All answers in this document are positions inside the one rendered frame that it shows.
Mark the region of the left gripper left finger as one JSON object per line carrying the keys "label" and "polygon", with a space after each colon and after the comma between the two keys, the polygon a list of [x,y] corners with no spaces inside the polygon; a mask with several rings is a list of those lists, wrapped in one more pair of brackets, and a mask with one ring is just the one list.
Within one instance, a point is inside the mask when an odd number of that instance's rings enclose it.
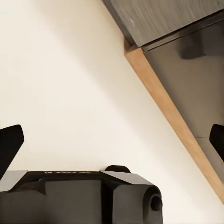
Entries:
{"label": "left gripper left finger", "polygon": [[0,129],[0,180],[24,143],[20,124]]}

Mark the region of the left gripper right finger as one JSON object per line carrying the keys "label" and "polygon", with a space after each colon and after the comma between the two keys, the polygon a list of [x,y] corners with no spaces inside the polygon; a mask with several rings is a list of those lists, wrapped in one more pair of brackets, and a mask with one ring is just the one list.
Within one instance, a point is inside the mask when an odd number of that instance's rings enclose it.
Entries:
{"label": "left gripper right finger", "polygon": [[224,126],[214,124],[210,132],[209,140],[224,162]]}

